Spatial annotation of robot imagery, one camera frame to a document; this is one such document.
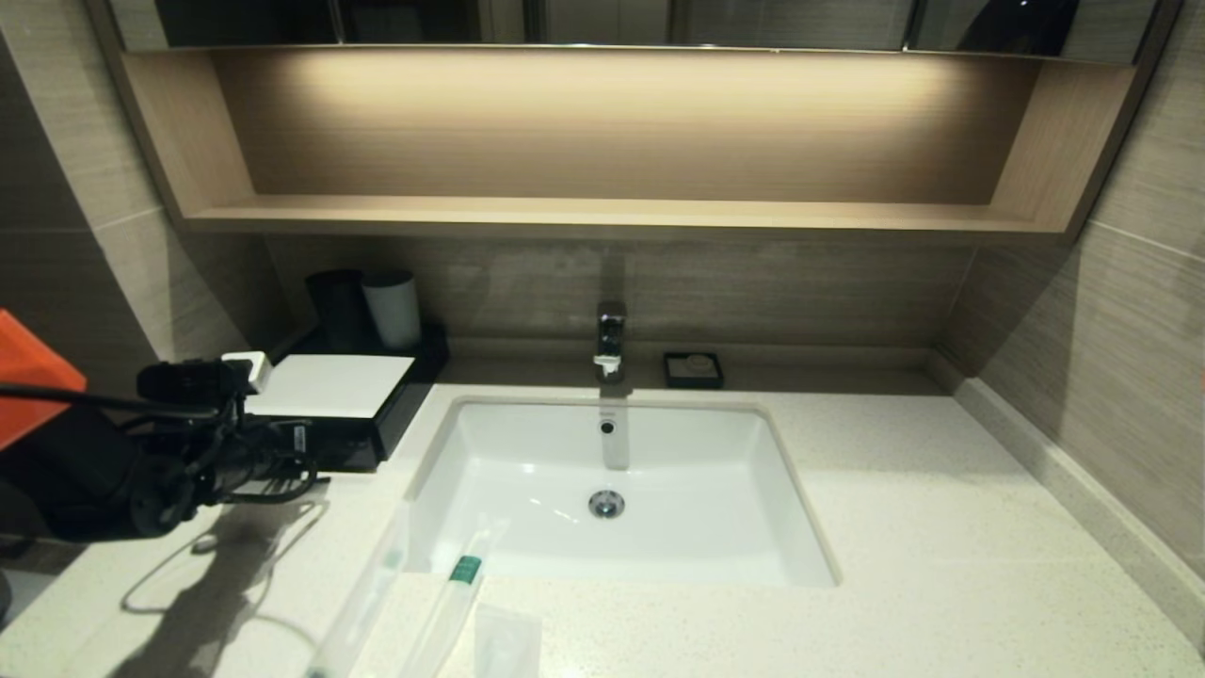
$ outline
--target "sink drain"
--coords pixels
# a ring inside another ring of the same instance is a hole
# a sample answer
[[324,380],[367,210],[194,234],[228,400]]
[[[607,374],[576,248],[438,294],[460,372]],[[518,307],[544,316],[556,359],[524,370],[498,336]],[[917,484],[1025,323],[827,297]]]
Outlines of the sink drain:
[[612,490],[601,490],[590,495],[590,513],[604,520],[619,518],[623,513],[623,496]]

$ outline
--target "black cup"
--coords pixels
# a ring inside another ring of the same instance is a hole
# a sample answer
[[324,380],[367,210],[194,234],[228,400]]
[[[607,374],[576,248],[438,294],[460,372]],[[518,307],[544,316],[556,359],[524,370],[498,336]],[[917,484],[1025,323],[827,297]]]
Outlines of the black cup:
[[369,303],[360,289],[363,277],[363,271],[341,269],[316,272],[305,278],[310,299],[318,311],[318,323],[335,353],[355,354],[381,348]]

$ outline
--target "green label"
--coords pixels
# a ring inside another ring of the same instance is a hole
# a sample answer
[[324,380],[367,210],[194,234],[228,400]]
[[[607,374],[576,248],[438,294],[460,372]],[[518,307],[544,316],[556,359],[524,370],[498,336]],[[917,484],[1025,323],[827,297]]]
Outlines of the green label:
[[478,570],[481,570],[480,558],[460,556],[455,567],[452,568],[452,577],[448,577],[448,582],[464,582],[465,584],[472,584],[474,578],[477,577]]

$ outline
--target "white cup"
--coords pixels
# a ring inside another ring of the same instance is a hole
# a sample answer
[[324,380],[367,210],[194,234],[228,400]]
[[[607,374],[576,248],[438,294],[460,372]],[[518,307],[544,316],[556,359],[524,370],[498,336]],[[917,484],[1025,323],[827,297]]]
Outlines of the white cup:
[[415,273],[408,270],[390,270],[365,275],[360,285],[384,348],[417,347],[423,338],[423,326],[418,318]]

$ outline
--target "orange object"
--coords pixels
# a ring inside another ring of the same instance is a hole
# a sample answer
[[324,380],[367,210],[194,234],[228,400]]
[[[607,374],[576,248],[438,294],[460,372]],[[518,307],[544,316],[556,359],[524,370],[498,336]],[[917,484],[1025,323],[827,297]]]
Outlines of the orange object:
[[[0,382],[83,391],[88,381],[0,308]],[[0,452],[67,409],[65,403],[0,399]]]

